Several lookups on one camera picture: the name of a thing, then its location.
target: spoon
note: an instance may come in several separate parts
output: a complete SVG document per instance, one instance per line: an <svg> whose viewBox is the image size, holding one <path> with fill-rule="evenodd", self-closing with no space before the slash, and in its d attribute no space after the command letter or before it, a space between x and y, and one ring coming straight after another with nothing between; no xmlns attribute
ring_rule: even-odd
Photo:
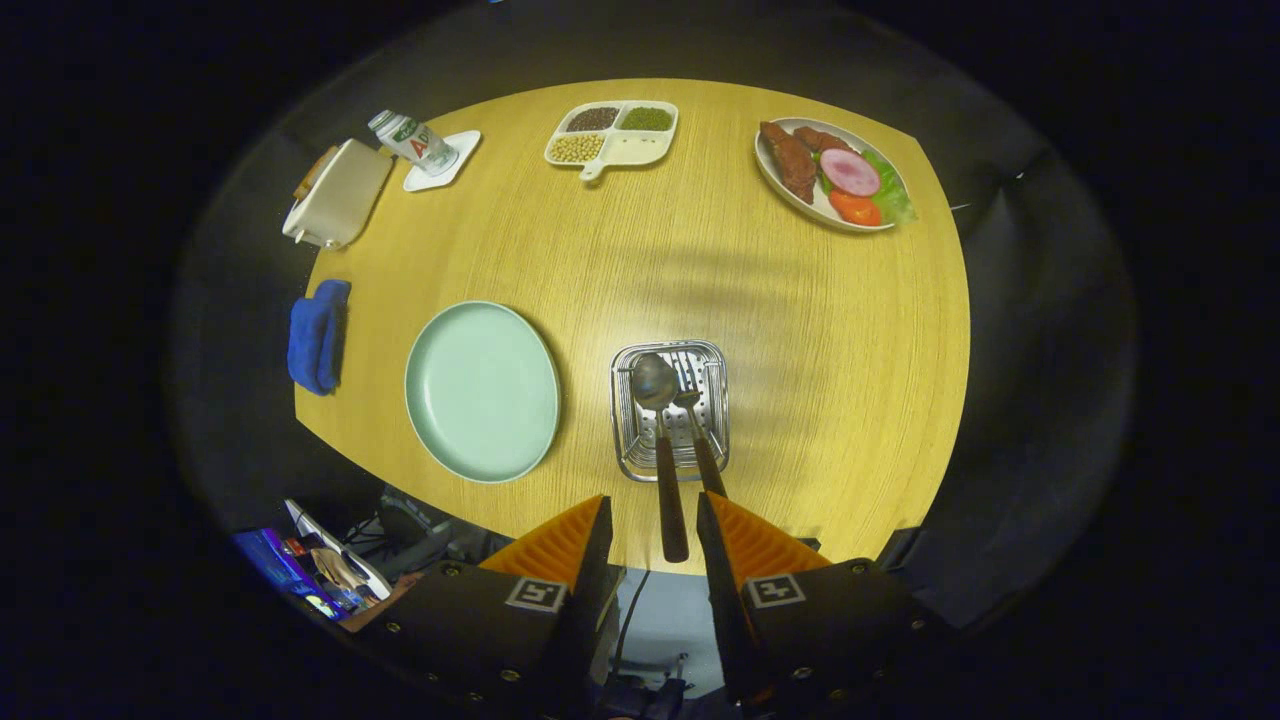
<svg viewBox="0 0 1280 720"><path fill-rule="evenodd" d="M636 405L658 414L654 420L654 452L658 456L658 511L662 521L662 555L667 562L689 560L685 511L680 506L676 456L663 423L662 411L676 397L680 382L676 370L653 352L641 355L631 368L631 397Z"/></svg>

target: orange gripper pad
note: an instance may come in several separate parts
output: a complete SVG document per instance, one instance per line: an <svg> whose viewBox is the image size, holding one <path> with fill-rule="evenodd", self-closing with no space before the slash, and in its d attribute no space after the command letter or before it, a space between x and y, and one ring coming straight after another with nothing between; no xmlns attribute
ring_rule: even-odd
<svg viewBox="0 0 1280 720"><path fill-rule="evenodd" d="M714 492L708 492L707 497L719 523L737 589L742 589L748 578L768 578L831 565L831 560L759 515Z"/></svg>
<svg viewBox="0 0 1280 720"><path fill-rule="evenodd" d="M603 495L575 505L521 536L480 564L485 570L564 583L573 592L586 541Z"/></svg>

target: light green plate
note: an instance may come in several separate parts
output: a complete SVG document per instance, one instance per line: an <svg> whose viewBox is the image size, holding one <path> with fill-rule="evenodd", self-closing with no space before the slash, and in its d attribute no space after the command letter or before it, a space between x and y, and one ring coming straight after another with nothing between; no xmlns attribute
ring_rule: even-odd
<svg viewBox="0 0 1280 720"><path fill-rule="evenodd" d="M532 470L559 420L559 383L543 338L493 302L460 302L431 318L408 354L404 401L428 452L477 483Z"/></svg>

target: soybean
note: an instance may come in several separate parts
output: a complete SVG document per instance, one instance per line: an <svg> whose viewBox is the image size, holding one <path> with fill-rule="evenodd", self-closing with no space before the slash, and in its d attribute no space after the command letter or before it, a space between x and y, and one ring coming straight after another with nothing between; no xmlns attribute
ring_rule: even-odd
<svg viewBox="0 0 1280 720"><path fill-rule="evenodd" d="M564 135L552 142L550 156L557 163L586 163L600 154L603 135Z"/></svg>

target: white coaster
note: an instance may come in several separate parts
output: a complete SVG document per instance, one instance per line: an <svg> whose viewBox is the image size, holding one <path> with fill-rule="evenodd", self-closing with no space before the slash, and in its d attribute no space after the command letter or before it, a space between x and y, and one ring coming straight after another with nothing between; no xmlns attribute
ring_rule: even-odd
<svg viewBox="0 0 1280 720"><path fill-rule="evenodd" d="M448 170L444 170L438 176L429 176L422 168L411 165L408 174L404 176L404 190L408 192L416 192L419 190L428 190L431 187L444 187L453 182L453 178L456 178L458 172L462 170L462 165L466 164L467 158L470 158L471 152L475 151L476 145L480 145L480 131L468 129L467 132L451 135L444 138L444 142L448 142L454 150L458 151L458 159L449 165Z"/></svg>

